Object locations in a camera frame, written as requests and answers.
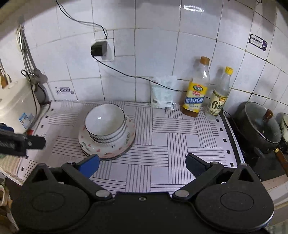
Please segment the black wok with lid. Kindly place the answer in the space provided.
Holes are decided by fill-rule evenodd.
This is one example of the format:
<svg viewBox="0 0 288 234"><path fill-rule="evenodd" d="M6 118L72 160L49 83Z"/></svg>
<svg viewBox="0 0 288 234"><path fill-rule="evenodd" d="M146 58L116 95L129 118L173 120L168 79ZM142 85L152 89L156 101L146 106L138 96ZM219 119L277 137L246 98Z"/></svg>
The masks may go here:
<svg viewBox="0 0 288 234"><path fill-rule="evenodd" d="M280 143L282 133L273 112L256 102L241 103L233 115L237 130L254 147L274 149Z"/></svg>

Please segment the white rice cooker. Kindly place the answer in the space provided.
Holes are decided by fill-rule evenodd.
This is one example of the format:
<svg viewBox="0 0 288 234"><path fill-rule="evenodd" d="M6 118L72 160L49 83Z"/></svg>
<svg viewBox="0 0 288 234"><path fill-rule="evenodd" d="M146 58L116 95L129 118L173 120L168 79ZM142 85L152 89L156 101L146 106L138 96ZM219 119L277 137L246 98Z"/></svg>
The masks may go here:
<svg viewBox="0 0 288 234"><path fill-rule="evenodd" d="M38 117L40 109L27 79L13 81L1 88L1 123L12 127L15 133L25 133Z"/></svg>

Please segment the yellow label cooking wine bottle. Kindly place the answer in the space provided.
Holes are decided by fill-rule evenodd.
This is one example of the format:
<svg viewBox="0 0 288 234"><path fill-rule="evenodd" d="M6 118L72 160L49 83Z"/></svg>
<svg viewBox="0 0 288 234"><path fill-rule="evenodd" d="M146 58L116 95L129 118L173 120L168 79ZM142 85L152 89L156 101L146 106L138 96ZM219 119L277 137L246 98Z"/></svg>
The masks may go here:
<svg viewBox="0 0 288 234"><path fill-rule="evenodd" d="M201 57L199 65L193 73L182 108L182 113L187 116L197 117L204 102L204 97L210 83L209 64L209 58Z"/></svg>

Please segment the black power adapter plug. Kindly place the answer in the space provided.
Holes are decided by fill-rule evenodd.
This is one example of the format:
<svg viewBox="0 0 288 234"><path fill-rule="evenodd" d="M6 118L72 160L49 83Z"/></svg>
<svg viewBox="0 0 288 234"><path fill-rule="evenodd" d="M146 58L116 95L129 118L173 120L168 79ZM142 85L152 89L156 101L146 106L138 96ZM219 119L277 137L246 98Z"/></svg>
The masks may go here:
<svg viewBox="0 0 288 234"><path fill-rule="evenodd" d="M91 46L91 56L102 57L107 53L107 42L97 41Z"/></svg>

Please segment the white bowl back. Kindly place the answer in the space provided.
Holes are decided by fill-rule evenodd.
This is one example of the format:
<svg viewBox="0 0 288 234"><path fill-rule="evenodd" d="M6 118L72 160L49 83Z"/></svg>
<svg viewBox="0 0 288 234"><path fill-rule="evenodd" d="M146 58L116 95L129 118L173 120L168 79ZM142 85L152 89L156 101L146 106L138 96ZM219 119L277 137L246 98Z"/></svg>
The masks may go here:
<svg viewBox="0 0 288 234"><path fill-rule="evenodd" d="M125 131L123 131L122 133L112 137L112 138L108 138L108 139L100 139L100 138L97 138L91 134L89 134L90 138L98 143L110 143L112 141L116 141L118 140L119 138L121 138L123 135L124 135Z"/></svg>

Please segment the large white sun plate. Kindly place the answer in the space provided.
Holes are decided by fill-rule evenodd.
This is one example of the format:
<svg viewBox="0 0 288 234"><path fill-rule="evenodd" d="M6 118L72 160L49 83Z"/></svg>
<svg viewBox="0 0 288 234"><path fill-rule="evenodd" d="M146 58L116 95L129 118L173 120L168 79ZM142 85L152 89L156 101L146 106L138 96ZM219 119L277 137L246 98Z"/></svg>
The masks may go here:
<svg viewBox="0 0 288 234"><path fill-rule="evenodd" d="M81 150L82 150L82 152L83 152L86 156L91 156L91 155L89 155L88 153L86 153L83 149L81 149ZM114 159L120 158L121 156L125 155L125 153L126 153L126 152L124 152L124 153L122 153L122 154L120 154L120 155L118 155L118 156L112 157L112 158L100 158L100 156L99 156L99 158L100 158L100 161L109 161L109 160L114 160Z"/></svg>

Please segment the white salt bag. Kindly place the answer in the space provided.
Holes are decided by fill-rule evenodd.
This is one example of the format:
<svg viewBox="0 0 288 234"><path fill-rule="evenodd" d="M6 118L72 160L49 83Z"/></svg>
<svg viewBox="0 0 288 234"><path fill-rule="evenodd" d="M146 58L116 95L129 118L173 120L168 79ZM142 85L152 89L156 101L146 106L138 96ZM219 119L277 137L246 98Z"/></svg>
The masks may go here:
<svg viewBox="0 0 288 234"><path fill-rule="evenodd" d="M174 110L176 76L155 76L150 81L150 106L157 109Z"/></svg>

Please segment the white pink bunny plate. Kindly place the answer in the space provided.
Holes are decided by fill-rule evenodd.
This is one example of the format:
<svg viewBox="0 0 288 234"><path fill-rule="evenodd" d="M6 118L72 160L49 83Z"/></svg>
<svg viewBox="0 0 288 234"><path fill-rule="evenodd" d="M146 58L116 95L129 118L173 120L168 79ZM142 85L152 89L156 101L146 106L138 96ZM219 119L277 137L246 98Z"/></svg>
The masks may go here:
<svg viewBox="0 0 288 234"><path fill-rule="evenodd" d="M81 126L79 129L78 140L79 144L85 146L86 148L89 147L88 150L96 150L101 147L115 147L116 150L120 150L121 147L126 148L134 143L135 136L136 136L136 128L133 120L126 116L126 131L124 135L116 141L111 143L98 143L92 140L89 136L88 131L84 126Z"/></svg>

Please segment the white wall socket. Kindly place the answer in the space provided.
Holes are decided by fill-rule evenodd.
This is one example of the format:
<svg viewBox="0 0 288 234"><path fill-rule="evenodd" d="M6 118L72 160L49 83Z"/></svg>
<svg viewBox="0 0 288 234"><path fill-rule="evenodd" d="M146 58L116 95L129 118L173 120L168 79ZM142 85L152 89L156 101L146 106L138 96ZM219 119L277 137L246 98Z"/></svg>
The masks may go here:
<svg viewBox="0 0 288 234"><path fill-rule="evenodd" d="M91 56L101 62L114 61L114 39L97 40L91 45Z"/></svg>

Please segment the white bowl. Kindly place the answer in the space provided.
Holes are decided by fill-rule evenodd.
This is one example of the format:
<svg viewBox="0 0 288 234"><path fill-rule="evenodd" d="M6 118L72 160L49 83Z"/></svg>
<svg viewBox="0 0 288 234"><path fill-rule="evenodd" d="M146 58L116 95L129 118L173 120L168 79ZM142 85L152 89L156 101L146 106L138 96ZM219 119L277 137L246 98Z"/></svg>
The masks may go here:
<svg viewBox="0 0 288 234"><path fill-rule="evenodd" d="M110 134L119 129L125 121L125 113L116 104L101 104L88 112L84 125L93 134Z"/></svg>
<svg viewBox="0 0 288 234"><path fill-rule="evenodd" d="M91 134L89 134L90 138L98 143L110 143L112 141L116 141L118 140L119 138L121 138L123 135L124 135L125 131L123 131L122 133L112 137L112 138L108 138L108 139L100 139L100 138L97 138Z"/></svg>
<svg viewBox="0 0 288 234"><path fill-rule="evenodd" d="M123 131L126 130L126 125L120 127L119 129L117 129L116 131L110 133L110 134L104 134L104 135L100 135L100 134L93 134L91 132L88 132L89 134L97 137L97 138L100 138L100 139L108 139L108 138L112 138L120 133L122 133Z"/></svg>

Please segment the wooden spatula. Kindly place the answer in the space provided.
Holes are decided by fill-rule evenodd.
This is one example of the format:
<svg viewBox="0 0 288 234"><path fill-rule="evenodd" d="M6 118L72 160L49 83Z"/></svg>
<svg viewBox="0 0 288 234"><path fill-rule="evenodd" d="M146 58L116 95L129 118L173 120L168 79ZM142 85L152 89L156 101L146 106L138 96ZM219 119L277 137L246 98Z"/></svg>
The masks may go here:
<svg viewBox="0 0 288 234"><path fill-rule="evenodd" d="M1 75L1 89L4 89L7 85L9 85L12 82L12 80L10 76L6 73L1 59L0 59L0 75Z"/></svg>

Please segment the hanging metal utensils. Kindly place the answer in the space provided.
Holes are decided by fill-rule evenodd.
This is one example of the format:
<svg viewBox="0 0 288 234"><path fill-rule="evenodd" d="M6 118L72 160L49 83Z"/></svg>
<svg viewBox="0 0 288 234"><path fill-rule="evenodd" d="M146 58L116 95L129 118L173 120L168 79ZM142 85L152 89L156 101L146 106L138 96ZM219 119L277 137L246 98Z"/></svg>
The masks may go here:
<svg viewBox="0 0 288 234"><path fill-rule="evenodd" d="M43 84L46 83L48 78L44 75L37 67L33 60L30 52L30 48L25 36L24 26L19 25L16 29L16 40L18 43L19 50L22 55L24 69L21 73L30 81L32 84Z"/></svg>

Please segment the blue wall sticker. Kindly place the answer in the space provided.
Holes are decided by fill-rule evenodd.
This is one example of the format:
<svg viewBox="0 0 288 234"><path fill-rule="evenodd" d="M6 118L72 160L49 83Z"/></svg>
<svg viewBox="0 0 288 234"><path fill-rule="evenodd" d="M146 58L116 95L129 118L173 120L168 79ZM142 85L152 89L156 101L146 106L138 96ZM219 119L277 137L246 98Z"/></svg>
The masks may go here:
<svg viewBox="0 0 288 234"><path fill-rule="evenodd" d="M250 34L248 42L263 51L266 51L267 49L267 42L255 34Z"/></svg>

